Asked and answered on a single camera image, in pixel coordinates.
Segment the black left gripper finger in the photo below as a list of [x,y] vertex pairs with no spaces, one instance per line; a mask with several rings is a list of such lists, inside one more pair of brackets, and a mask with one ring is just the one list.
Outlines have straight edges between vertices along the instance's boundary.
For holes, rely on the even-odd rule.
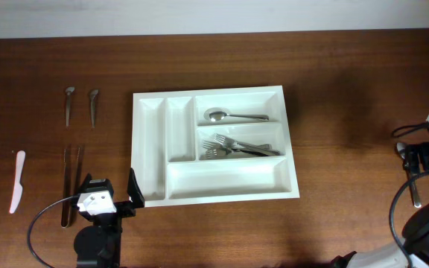
[[77,189],[77,195],[85,194],[88,192],[88,188],[91,180],[92,180],[92,175],[88,173],[85,179],[82,181],[79,188]]
[[132,203],[134,208],[144,208],[144,197],[137,183],[135,171],[133,168],[130,168],[129,172],[127,194],[129,195],[129,201]]

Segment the metal fork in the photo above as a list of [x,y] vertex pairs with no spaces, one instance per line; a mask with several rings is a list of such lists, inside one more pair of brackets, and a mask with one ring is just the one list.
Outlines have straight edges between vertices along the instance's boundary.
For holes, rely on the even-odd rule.
[[225,135],[218,134],[218,133],[216,133],[214,135],[214,139],[216,142],[222,144],[225,147],[243,147],[243,148],[247,148],[248,150],[256,151],[258,153],[263,153],[266,156],[280,156],[281,155],[281,153],[277,150],[265,149],[263,147],[260,147],[260,146],[254,145],[254,144],[249,144],[249,143],[237,141],[233,138],[230,138],[230,137],[227,137]]
[[207,159],[225,159],[233,158],[235,156],[249,155],[249,156],[259,156],[264,157],[266,154],[255,152],[251,150],[227,150],[227,149],[210,149],[207,150],[205,156]]
[[[272,145],[271,144],[261,144],[261,145],[258,145],[258,146],[262,147],[263,149],[268,149],[268,150],[272,149]],[[230,149],[230,150],[233,150],[233,151],[250,150],[250,149],[247,149],[245,147],[227,147],[227,146],[219,144],[219,143],[217,143],[215,141],[203,141],[202,142],[202,147],[204,149],[207,149],[207,150],[209,150],[209,149],[218,149],[218,148],[219,149],[221,149],[221,148],[223,148],[223,149]]]

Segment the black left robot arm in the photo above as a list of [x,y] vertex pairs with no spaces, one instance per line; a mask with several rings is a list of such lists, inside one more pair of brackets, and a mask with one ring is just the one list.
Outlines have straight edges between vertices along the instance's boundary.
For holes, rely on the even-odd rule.
[[77,267],[116,268],[121,266],[122,220],[136,215],[132,200],[113,201],[114,190],[108,179],[87,174],[71,203],[78,214],[92,225],[74,239]]

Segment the white plastic knife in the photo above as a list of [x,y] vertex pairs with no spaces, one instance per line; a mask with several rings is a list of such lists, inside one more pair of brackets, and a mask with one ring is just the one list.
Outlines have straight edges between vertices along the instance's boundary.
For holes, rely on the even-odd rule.
[[19,206],[20,200],[22,198],[23,187],[21,184],[22,170],[25,163],[26,152],[20,150],[16,154],[16,168],[14,176],[14,186],[13,186],[13,195],[11,198],[11,204],[9,213],[14,214]]

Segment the right small metal spoon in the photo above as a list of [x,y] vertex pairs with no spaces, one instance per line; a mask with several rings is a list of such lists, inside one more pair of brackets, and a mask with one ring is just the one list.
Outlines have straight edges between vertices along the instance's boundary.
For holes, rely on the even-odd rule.
[[90,100],[90,116],[91,116],[91,125],[92,128],[95,127],[95,116],[96,116],[96,103],[95,103],[95,99],[98,96],[99,90],[98,89],[93,89],[90,93],[89,93],[89,100]]

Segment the small metal spoon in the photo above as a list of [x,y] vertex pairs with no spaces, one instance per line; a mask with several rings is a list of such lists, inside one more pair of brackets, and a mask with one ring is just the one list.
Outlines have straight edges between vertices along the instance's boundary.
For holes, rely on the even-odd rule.
[[95,103],[95,99],[98,96],[99,90],[98,89],[93,89],[90,93],[89,93],[89,100],[90,100],[90,116],[91,116],[91,125],[92,128],[95,127],[95,116],[96,116],[96,103]]
[[72,93],[75,91],[75,87],[70,86],[66,88],[66,127],[70,125],[70,112],[71,112],[71,104],[72,104]]

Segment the left small metal spoon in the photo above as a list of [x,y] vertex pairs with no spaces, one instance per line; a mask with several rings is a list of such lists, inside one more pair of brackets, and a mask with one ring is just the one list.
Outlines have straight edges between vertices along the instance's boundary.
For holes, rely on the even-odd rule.
[[70,125],[70,112],[71,112],[71,104],[72,104],[72,93],[75,91],[75,87],[70,86],[66,88],[66,127]]

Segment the white plastic cutlery tray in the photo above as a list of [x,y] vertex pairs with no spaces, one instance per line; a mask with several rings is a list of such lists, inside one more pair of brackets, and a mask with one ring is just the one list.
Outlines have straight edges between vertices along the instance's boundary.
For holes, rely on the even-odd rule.
[[281,86],[133,94],[131,166],[148,207],[300,196]]

